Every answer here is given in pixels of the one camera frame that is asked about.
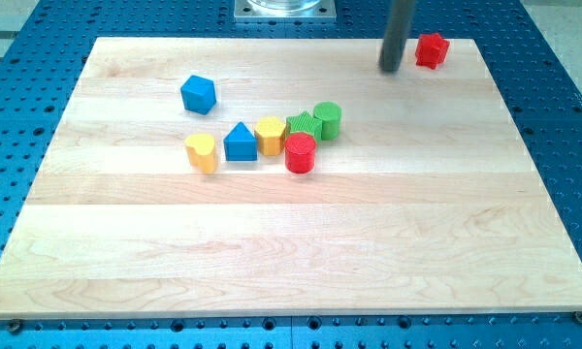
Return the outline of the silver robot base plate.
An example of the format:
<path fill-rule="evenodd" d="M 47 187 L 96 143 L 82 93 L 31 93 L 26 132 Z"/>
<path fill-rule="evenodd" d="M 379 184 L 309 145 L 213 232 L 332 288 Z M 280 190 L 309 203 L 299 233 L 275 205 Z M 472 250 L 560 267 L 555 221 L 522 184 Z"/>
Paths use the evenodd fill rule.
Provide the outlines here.
<path fill-rule="evenodd" d="M 235 0 L 235 22 L 335 21 L 335 0 Z"/>

